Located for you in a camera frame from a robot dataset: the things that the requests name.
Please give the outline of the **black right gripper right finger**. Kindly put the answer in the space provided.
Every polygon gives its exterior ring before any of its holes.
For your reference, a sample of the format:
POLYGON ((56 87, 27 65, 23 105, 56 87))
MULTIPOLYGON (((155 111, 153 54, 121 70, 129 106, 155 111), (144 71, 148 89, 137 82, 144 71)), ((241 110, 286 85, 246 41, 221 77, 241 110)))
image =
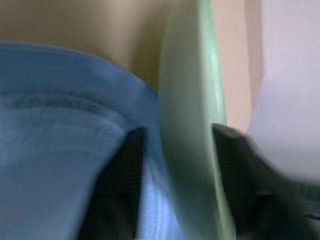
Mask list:
POLYGON ((276 169, 240 131, 211 126, 223 190, 242 240, 317 240, 320 185, 276 169))

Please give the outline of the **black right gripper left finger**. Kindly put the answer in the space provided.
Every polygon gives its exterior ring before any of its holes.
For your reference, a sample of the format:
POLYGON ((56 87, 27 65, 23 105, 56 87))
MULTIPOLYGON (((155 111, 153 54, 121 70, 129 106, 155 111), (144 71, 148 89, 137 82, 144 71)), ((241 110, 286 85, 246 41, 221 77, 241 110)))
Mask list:
POLYGON ((146 131, 132 129, 99 171, 79 227, 81 240, 134 240, 142 191, 146 131))

